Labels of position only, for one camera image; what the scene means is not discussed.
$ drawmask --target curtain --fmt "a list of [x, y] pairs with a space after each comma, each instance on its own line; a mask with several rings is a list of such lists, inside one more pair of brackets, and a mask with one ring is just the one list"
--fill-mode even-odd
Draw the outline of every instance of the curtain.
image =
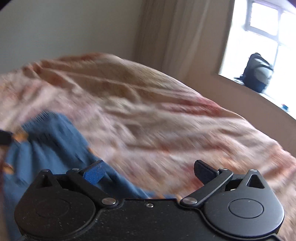
[[135, 61], [178, 80], [186, 77], [211, 0], [145, 0]]

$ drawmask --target pink bedspread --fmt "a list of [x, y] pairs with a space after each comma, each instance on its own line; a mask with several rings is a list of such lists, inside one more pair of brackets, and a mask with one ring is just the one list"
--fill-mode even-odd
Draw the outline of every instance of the pink bedspread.
[[258, 169], [285, 208], [280, 236], [296, 240], [295, 158], [181, 82], [108, 54], [44, 60], [0, 76], [0, 129], [15, 132], [44, 109], [65, 114], [97, 155], [159, 196], [199, 188], [196, 159], [235, 173]]

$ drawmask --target white wall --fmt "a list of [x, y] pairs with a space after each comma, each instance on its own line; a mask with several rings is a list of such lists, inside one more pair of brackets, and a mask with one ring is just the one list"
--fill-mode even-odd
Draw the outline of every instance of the white wall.
[[232, 3], [232, 0], [211, 0], [195, 60], [183, 82], [245, 117], [296, 156], [296, 120], [258, 93], [217, 74], [225, 49]]
[[0, 11], [0, 73], [87, 52], [131, 59], [142, 0], [12, 0]]

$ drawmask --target window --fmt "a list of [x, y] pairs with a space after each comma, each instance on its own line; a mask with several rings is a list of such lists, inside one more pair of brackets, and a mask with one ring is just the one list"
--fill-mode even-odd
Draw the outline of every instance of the window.
[[220, 74], [239, 77], [255, 52], [274, 66], [264, 93], [296, 112], [296, 15], [262, 0], [235, 0]]

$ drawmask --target blue cloth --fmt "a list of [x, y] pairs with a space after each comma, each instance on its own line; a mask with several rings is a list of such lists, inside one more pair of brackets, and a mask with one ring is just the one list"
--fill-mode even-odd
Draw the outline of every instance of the blue cloth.
[[[15, 173], [4, 174], [4, 213], [11, 241], [20, 237], [14, 209], [40, 170], [64, 174], [73, 167], [84, 169], [99, 160], [89, 151], [85, 138], [62, 114], [43, 112], [22, 128], [28, 133], [27, 141], [13, 141], [6, 156], [6, 163]], [[146, 199], [153, 195], [135, 187], [106, 163], [102, 163], [101, 168], [105, 173], [94, 184], [114, 198]]]

